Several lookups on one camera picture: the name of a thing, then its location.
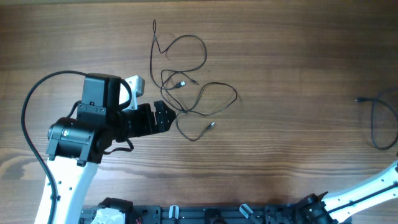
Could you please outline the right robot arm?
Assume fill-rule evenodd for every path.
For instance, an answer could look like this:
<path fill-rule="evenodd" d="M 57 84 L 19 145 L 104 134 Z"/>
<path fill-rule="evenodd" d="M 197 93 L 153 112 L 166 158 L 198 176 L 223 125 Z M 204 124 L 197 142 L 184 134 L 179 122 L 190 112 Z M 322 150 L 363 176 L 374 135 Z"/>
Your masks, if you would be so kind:
<path fill-rule="evenodd" d="M 397 198 L 397 161 L 363 182 L 297 204 L 299 223 L 343 223 L 355 213 Z"/>

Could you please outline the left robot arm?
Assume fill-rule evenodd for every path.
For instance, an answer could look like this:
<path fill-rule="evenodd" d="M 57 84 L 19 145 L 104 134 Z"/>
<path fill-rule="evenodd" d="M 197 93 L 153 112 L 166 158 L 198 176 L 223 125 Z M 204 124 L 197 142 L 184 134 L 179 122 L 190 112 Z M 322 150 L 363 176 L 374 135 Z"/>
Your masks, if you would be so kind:
<path fill-rule="evenodd" d="M 36 223 L 78 223 L 88 188 L 113 142 L 166 132 L 176 118 L 163 101 L 131 108 L 135 93 L 114 75 L 85 75 L 82 99 L 48 131 L 45 187 Z"/>

